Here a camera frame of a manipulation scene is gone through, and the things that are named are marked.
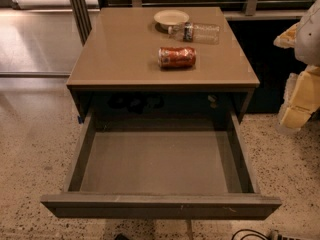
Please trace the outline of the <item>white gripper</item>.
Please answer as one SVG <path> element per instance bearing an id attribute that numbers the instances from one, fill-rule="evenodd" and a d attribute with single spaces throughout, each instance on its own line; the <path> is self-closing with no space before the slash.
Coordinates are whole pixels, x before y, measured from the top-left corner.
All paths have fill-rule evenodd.
<path id="1" fill-rule="evenodd" d="M 279 124 L 288 129 L 300 129 L 320 108 L 320 0 L 293 24 L 278 35 L 276 47 L 294 48 L 297 60 L 307 66 L 300 74 L 291 73 L 284 91 L 284 103 L 279 110 Z"/>

